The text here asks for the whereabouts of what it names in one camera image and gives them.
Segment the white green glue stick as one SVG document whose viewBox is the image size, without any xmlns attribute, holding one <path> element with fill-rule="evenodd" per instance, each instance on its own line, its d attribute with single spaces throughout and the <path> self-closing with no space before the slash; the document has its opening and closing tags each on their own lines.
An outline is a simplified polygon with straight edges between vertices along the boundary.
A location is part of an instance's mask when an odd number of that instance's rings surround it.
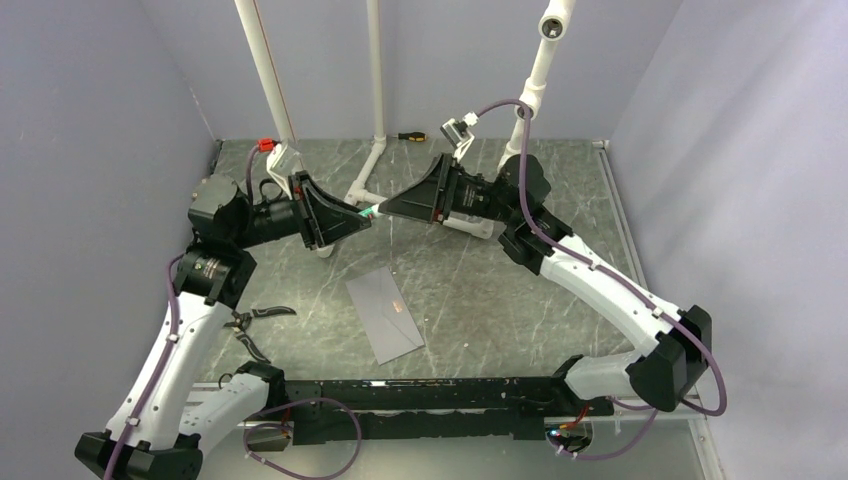
<svg viewBox="0 0 848 480">
<path fill-rule="evenodd" d="M 368 208 L 361 210 L 359 215 L 369 220 L 377 219 L 382 216 L 382 213 L 379 211 L 379 207 L 379 204 L 371 205 Z"/>
</svg>

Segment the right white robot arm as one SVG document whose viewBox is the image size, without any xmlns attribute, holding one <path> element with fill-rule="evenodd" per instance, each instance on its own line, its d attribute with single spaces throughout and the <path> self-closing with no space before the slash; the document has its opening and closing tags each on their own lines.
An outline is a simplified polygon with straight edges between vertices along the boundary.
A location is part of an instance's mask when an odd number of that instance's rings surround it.
<svg viewBox="0 0 848 480">
<path fill-rule="evenodd" d="M 675 410 L 708 368 L 709 314 L 665 301 L 614 268 L 545 207 L 550 191 L 532 155 L 510 157 L 488 181 L 442 154 L 422 179 L 373 211 L 425 223 L 464 214 L 503 224 L 498 241 L 514 263 L 574 294 L 631 343 L 624 354 L 567 361 L 550 391 L 560 413 L 574 415 L 601 397 L 637 397 Z"/>
</svg>

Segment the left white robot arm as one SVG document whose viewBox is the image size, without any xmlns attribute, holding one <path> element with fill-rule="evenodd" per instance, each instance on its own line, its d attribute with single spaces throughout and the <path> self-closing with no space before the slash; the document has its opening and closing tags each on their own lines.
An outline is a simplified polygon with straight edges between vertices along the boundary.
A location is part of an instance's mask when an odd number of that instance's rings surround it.
<svg viewBox="0 0 848 480">
<path fill-rule="evenodd" d="M 194 479 L 238 423 L 279 417 L 288 402 L 284 372 L 260 361 L 238 368 L 197 408 L 185 407 L 206 351 L 237 321 L 256 267 L 250 248 L 289 236 L 323 248 L 367 229 L 374 216 L 304 171 L 260 203 L 228 176 L 204 179 L 188 211 L 192 242 L 166 269 L 168 307 L 151 351 L 120 408 L 103 430 L 80 437 L 75 457 L 102 479 Z"/>
</svg>

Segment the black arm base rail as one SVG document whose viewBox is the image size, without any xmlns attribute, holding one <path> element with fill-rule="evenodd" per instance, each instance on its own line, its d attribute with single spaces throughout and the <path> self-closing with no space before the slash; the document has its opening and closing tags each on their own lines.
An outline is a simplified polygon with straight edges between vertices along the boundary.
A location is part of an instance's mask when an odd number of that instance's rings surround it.
<svg viewBox="0 0 848 480">
<path fill-rule="evenodd" d="M 330 441 L 506 436 L 542 440 L 552 428 L 609 416 L 550 376 L 289 380 L 253 421 L 285 421 L 297 446 Z"/>
</svg>

